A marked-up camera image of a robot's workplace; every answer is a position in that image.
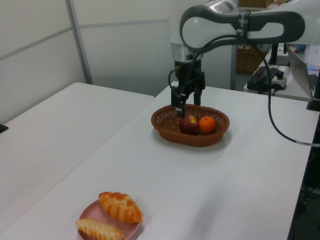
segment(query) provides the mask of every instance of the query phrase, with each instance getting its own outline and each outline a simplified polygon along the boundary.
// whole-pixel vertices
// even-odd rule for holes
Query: pastry
[[[98,240],[122,240],[124,235],[116,227],[92,218],[82,218],[76,221],[77,228]]]
[[[143,213],[128,194],[102,192],[99,194],[102,209],[111,217],[126,224],[143,221]]]

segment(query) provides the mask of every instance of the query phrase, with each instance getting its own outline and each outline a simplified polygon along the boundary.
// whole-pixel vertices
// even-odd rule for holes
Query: brown woven basket
[[[197,134],[189,135],[181,133],[179,129],[180,118],[178,117],[178,112],[171,105],[164,106],[154,112],[151,117],[151,123],[164,139],[173,143],[193,147],[207,147],[217,143],[230,125],[229,118],[223,112],[211,107],[186,104],[185,114],[195,116],[198,120],[205,116],[213,117],[216,123],[216,129],[210,134],[198,132]]]

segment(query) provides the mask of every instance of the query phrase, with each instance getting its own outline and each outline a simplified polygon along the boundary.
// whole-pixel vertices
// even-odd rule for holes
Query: desk
[[[278,56],[288,56],[288,54],[284,54],[280,51],[280,48],[278,49]],[[269,52],[265,59],[268,62],[271,56],[271,52]],[[277,68],[276,65],[269,66],[270,68]],[[306,91],[300,86],[300,84],[294,79],[292,76],[291,68],[289,66],[279,66],[279,70],[282,71],[284,74],[283,76],[287,78],[286,88],[285,90],[279,90],[276,91],[274,96],[275,97],[281,97],[281,98],[287,98],[287,99],[294,99],[294,100],[300,100],[300,101],[306,101],[310,102],[312,98],[306,93]],[[309,74],[319,74],[319,71],[316,70],[308,70]],[[247,84],[243,87],[243,91],[246,93],[258,93],[256,90],[251,90],[247,88]],[[264,95],[268,95],[267,91],[262,92]]]
[[[0,134],[0,233],[153,99],[74,83]]]
[[[212,87],[201,101],[229,117],[222,140],[203,148],[168,142],[151,115],[170,96],[166,88],[0,240],[80,240],[75,222],[104,191],[130,194],[143,211],[132,240],[286,240],[310,147],[273,129],[267,96]],[[318,112],[279,97],[271,107],[283,133],[312,141]]]

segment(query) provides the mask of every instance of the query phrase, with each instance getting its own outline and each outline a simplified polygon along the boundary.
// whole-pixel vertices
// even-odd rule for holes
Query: red apple
[[[195,134],[198,131],[198,120],[194,116],[186,114],[179,121],[179,129],[183,134]]]

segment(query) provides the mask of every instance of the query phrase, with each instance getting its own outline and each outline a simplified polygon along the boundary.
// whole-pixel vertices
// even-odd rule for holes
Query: robotic arm
[[[171,52],[178,86],[171,86],[171,105],[180,117],[194,93],[200,105],[205,76],[204,53],[219,46],[300,43],[320,45],[319,0],[292,0],[278,7],[240,12],[232,0],[174,0],[170,14]]]

